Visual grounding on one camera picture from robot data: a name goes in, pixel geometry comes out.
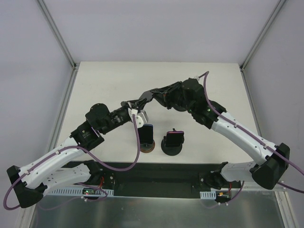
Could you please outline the black phone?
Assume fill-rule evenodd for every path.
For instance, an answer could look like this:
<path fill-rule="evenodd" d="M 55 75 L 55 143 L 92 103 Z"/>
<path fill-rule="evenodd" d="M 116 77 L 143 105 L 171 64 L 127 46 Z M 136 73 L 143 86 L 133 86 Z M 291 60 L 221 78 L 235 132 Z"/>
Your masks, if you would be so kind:
<path fill-rule="evenodd" d="M 152 91 L 145 91 L 139 98 L 140 101 L 143 101 L 145 103 L 151 102 L 154 97 L 154 94 Z"/>

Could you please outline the blue phone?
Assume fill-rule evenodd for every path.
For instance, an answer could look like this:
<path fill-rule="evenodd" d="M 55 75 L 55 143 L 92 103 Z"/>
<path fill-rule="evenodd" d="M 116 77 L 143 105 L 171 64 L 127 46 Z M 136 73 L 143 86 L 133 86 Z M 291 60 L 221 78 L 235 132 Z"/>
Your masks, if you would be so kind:
<path fill-rule="evenodd" d="M 153 143 L 153 125 L 145 124 L 138 129 L 140 144 L 151 145 Z"/>

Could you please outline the purple phone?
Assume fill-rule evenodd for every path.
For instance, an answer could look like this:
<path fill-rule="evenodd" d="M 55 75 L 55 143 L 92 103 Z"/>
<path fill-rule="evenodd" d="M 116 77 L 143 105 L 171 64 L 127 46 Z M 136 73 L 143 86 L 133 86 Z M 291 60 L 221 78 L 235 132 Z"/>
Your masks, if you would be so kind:
<path fill-rule="evenodd" d="M 169 131 L 166 134 L 166 147 L 179 147 L 184 143 L 184 131 Z"/>

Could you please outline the brown base phone stand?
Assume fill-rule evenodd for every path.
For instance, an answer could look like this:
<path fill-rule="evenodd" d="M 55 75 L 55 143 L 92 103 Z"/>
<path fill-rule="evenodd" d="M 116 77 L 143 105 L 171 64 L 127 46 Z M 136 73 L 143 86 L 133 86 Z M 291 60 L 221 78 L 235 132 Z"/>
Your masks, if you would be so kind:
<path fill-rule="evenodd" d="M 155 148 L 155 141 L 153 141 L 152 144 L 142 143 L 140 145 L 140 151 L 143 153 L 150 153 L 154 150 L 154 148 Z"/>

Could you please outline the black clamp phone stand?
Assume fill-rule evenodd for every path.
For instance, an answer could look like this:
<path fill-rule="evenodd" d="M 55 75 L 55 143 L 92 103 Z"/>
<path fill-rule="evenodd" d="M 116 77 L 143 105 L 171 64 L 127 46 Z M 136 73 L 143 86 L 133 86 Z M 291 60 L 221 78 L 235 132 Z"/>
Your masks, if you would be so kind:
<path fill-rule="evenodd" d="M 161 149 L 166 155 L 176 156 L 181 152 L 183 144 L 179 147 L 166 147 L 165 140 L 166 140 L 166 135 L 163 137 L 161 142 Z"/>

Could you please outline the black tall phone stand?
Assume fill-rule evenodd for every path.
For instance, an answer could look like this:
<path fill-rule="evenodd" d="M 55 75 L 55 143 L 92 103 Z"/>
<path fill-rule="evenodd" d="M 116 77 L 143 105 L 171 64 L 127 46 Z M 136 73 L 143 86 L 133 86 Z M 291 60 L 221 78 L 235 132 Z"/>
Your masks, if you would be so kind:
<path fill-rule="evenodd" d="M 172 106 L 173 107 L 173 109 L 175 109 L 176 111 L 178 111 L 178 112 L 186 112 L 187 111 L 187 109 L 186 108 L 184 108 L 184 107 L 182 107 L 182 106 L 179 106 L 179 105 L 173 105 Z"/>

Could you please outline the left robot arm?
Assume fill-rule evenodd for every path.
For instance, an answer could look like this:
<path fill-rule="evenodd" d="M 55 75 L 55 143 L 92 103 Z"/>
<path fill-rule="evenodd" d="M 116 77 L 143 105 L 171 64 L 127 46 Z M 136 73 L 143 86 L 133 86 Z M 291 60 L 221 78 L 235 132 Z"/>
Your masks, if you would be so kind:
<path fill-rule="evenodd" d="M 91 151 L 104 142 L 103 135 L 127 122 L 132 122 L 135 130 L 143 127 L 148 122 L 144 106 L 150 101 L 141 96 L 137 100 L 122 102 L 121 107 L 112 112 L 105 104 L 93 105 L 85 115 L 85 121 L 59 146 L 28 165 L 13 165 L 7 169 L 11 186 L 3 200 L 4 208 L 31 207 L 57 187 L 86 181 L 97 184 L 101 174 L 93 161 L 86 161 L 71 170 L 60 171 L 60 168 L 84 153 L 96 161 Z"/>

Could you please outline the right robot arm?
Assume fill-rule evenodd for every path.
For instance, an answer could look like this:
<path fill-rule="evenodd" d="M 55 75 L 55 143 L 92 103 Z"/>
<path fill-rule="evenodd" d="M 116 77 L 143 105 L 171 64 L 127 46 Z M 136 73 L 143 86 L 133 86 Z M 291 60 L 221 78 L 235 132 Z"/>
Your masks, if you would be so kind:
<path fill-rule="evenodd" d="M 152 97 L 167 109 L 187 111 L 193 119 L 211 129 L 242 149 L 251 162 L 223 162 L 204 177 L 204 183 L 220 189 L 233 181 L 254 181 L 264 189 L 272 190 L 289 164 L 290 148 L 281 143 L 276 145 L 248 130 L 238 123 L 226 109 L 208 98 L 205 84 L 189 78 L 183 82 L 152 89 Z"/>

